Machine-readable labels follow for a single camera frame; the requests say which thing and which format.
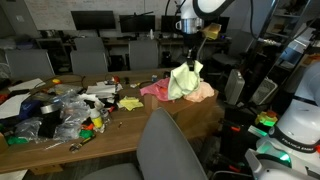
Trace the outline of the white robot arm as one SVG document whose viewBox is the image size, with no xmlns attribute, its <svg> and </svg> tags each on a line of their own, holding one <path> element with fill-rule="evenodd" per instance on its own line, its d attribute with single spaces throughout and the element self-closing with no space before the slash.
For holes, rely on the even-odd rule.
<svg viewBox="0 0 320 180">
<path fill-rule="evenodd" d="M 175 24 L 175 28 L 181 32 L 184 44 L 188 47 L 186 63 L 190 71 L 195 68 L 196 46 L 199 43 L 204 22 L 219 17 L 234 1 L 180 0 L 177 8 L 180 20 Z"/>
</svg>

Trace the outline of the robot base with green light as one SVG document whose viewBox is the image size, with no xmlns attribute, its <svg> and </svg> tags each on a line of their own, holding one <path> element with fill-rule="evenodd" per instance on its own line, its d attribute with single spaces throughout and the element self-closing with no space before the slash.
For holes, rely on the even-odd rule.
<svg viewBox="0 0 320 180">
<path fill-rule="evenodd" d="M 306 68 L 284 114 L 245 158 L 254 180 L 320 180 L 320 62 Z"/>
</svg>

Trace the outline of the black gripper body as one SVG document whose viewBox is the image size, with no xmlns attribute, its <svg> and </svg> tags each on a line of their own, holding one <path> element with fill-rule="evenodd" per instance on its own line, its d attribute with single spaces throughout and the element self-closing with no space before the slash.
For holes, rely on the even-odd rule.
<svg viewBox="0 0 320 180">
<path fill-rule="evenodd" d="M 197 53 L 198 53 L 198 49 L 195 45 L 190 46 L 188 48 L 186 63 L 190 71 L 194 70 L 195 61 L 197 60 Z"/>
</svg>

